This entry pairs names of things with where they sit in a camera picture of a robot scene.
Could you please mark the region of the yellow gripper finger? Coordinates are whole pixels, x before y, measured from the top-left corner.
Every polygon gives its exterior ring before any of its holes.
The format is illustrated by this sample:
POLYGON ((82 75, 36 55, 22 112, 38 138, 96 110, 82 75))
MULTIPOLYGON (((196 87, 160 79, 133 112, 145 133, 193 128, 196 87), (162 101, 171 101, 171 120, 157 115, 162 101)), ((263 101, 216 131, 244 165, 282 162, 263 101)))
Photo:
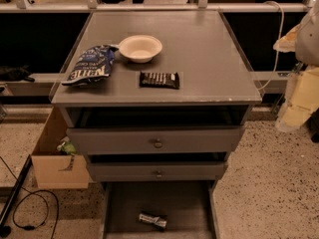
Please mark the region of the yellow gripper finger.
POLYGON ((319 68, 307 67, 301 73, 292 73, 284 98, 275 127, 291 132, 302 127, 319 109, 319 68))
POLYGON ((299 26, 293 27, 285 36, 278 39, 273 45, 273 49, 278 52, 288 53, 295 51, 295 41, 299 26))

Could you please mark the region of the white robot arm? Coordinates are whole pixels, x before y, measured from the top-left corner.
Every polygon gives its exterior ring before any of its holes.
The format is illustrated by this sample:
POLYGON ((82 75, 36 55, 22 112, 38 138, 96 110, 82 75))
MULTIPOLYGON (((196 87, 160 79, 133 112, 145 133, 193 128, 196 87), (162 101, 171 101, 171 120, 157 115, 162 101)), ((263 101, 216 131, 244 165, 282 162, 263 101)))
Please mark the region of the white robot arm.
POLYGON ((290 132, 302 127, 319 109, 319 1, 285 36, 273 45, 278 52, 294 52, 306 66, 293 73, 287 82, 285 102, 281 106, 276 128, 290 132))

